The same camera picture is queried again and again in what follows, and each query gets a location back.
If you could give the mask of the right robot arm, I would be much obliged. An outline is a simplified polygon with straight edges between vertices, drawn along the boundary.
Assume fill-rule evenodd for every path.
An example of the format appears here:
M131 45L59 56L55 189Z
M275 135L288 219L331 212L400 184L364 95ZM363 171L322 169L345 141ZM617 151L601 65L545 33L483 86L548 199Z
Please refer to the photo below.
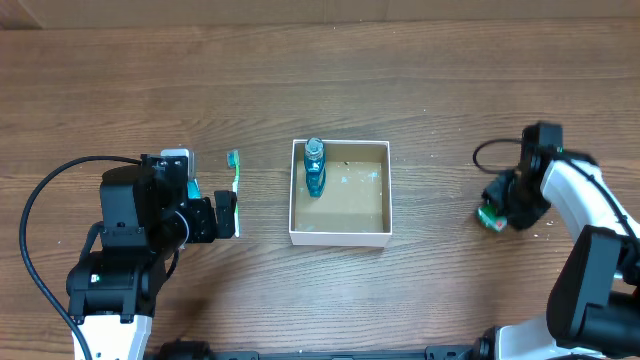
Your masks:
M543 315L495 327L468 352L470 359L622 359L639 354L639 224L606 185L596 160L565 149L559 124L523 129L517 166L495 171L476 211L496 232L532 227L556 209L573 248Z

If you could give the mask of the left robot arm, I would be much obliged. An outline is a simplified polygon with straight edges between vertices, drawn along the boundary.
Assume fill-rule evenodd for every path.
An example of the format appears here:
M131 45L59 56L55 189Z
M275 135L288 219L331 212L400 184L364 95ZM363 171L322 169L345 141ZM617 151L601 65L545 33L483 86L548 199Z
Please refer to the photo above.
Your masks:
M180 250L233 237L237 194L201 196L193 153L166 149L106 171L100 202L103 219L66 280L75 356L141 359Z

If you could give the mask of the blue mouthwash bottle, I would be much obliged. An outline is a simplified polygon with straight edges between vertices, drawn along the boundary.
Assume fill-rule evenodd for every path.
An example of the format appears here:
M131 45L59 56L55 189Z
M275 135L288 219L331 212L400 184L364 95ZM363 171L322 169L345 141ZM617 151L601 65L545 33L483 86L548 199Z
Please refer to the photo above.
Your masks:
M313 137L304 146L305 181L312 198L322 196L326 181L326 152L323 141Z

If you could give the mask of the green white soap packet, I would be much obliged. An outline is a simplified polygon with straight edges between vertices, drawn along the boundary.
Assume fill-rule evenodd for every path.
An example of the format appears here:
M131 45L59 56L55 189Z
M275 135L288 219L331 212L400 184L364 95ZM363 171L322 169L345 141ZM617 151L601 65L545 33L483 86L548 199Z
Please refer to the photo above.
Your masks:
M487 229L495 232L501 232L507 226L506 217L499 215L496 208L488 203L478 207L476 217Z

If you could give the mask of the teal toothpaste tube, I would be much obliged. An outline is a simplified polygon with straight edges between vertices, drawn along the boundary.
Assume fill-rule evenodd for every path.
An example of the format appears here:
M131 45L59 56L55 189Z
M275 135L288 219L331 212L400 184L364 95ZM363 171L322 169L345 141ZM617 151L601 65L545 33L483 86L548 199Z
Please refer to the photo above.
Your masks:
M201 198L200 187L196 179L191 179L187 182L187 195L189 199Z

